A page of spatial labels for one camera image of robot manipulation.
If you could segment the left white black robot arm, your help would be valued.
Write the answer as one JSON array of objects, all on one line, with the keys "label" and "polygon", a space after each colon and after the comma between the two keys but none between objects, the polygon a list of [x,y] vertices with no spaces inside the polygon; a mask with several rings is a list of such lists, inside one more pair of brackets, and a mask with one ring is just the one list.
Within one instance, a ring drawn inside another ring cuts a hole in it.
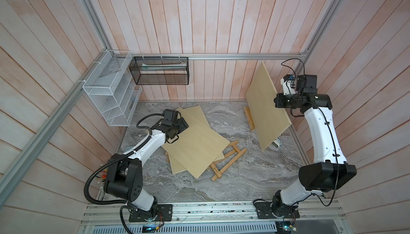
[{"label": "left white black robot arm", "polygon": [[124,154],[112,156],[110,160],[117,162],[107,167],[104,192],[134,209],[154,214],[158,201],[143,188],[143,166],[158,148],[177,141],[189,125],[179,111],[166,109],[143,117],[136,127],[147,130],[148,135]]}]

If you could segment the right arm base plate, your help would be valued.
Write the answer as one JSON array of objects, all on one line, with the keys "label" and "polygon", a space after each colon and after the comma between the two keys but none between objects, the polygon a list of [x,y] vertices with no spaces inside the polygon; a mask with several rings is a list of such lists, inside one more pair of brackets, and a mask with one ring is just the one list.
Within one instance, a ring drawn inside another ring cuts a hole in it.
[{"label": "right arm base plate", "polygon": [[298,219],[300,214],[297,206],[277,205],[273,202],[253,202],[259,219]]}]

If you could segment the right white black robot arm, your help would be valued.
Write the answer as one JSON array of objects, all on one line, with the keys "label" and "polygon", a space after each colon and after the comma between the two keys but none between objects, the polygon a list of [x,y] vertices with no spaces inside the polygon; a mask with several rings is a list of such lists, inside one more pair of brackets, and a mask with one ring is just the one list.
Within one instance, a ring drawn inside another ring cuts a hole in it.
[{"label": "right white black robot arm", "polygon": [[333,123],[333,105],[328,95],[317,92],[317,76],[286,75],[281,84],[283,92],[274,99],[276,108],[300,110],[314,148],[314,163],[301,167],[298,179],[272,199],[272,214],[287,218],[307,198],[341,188],[356,176],[357,169],[342,152]]}]

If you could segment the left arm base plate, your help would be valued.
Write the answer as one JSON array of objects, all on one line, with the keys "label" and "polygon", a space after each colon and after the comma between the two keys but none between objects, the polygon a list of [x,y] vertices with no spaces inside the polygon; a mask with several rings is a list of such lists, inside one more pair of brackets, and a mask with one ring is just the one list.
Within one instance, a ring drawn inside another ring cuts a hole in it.
[{"label": "left arm base plate", "polygon": [[172,204],[154,204],[149,211],[132,210],[129,222],[171,221],[173,215]]}]

